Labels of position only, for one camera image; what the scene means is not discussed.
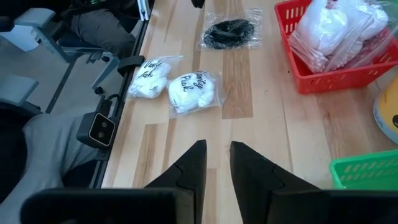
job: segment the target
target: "wooden table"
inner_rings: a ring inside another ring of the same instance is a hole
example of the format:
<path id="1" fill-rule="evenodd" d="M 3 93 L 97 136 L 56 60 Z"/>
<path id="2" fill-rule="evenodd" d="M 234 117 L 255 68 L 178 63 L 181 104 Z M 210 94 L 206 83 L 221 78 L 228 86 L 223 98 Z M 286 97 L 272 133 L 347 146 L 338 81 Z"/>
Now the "wooden table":
<path id="1" fill-rule="evenodd" d="M 372 103 L 394 76 L 366 88 L 300 95 L 285 56 L 273 0 L 158 0 L 141 54 L 183 55 L 172 77 L 198 69 L 222 73 L 227 100 L 169 119 L 167 92 L 154 100 L 127 98 L 103 188 L 143 187 L 199 139 L 208 144 L 204 223 L 241 223 L 231 173 L 229 145 L 242 141 L 295 175 L 331 187 L 331 159 L 395 148 L 377 127 Z M 260 49 L 197 51 L 206 12 L 231 14 L 263 7 Z"/>

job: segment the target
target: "floor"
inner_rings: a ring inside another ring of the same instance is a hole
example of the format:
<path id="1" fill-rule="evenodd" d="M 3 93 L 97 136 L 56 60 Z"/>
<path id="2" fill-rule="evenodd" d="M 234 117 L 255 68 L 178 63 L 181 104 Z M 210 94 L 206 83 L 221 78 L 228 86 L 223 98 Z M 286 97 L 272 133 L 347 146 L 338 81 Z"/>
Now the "floor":
<path id="1" fill-rule="evenodd" d="M 132 34 L 137 36 L 141 26 L 139 22 Z M 52 114 L 87 113 L 95 110 L 100 97 L 94 94 L 91 84 L 106 66 L 103 61 L 86 64 L 88 55 L 80 57 L 69 76 Z M 2 74 L 14 74 L 31 77 L 39 82 L 39 86 L 28 98 L 30 103 L 48 107 L 55 90 L 65 73 L 68 64 L 48 51 L 43 44 L 30 52 L 21 49 L 0 36 L 0 68 Z M 106 96 L 119 93 L 122 76 L 115 70 L 100 86 L 105 89 Z"/>

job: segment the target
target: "green plastic basket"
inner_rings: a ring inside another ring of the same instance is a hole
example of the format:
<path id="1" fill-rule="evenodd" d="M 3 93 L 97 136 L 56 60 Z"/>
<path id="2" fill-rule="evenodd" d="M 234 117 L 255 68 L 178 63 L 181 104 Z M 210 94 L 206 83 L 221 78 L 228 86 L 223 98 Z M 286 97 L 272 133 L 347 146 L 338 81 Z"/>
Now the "green plastic basket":
<path id="1" fill-rule="evenodd" d="M 335 189 L 398 190 L 398 149 L 333 159 Z"/>

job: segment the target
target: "yellow object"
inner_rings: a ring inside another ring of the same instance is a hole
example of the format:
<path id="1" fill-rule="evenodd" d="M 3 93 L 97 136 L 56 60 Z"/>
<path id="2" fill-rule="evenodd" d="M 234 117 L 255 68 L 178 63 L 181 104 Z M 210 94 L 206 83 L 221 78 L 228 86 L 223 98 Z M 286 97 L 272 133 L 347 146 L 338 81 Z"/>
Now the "yellow object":
<path id="1" fill-rule="evenodd" d="M 374 102 L 373 114 L 384 134 L 398 144 L 398 77 Z"/>

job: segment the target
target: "red plastic basket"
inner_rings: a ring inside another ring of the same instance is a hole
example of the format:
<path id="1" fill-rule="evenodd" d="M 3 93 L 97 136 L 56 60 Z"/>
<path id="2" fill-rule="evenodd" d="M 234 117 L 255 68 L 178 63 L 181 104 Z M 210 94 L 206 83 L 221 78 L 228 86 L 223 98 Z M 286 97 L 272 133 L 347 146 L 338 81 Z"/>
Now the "red plastic basket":
<path id="1" fill-rule="evenodd" d="M 285 51 L 292 67 L 297 91 L 302 94 L 359 88 L 366 86 L 383 73 L 398 65 L 398 44 L 394 39 L 386 52 L 376 57 L 371 65 L 313 74 L 290 49 L 288 36 L 293 32 L 311 0 L 293 0 L 275 5 Z"/>

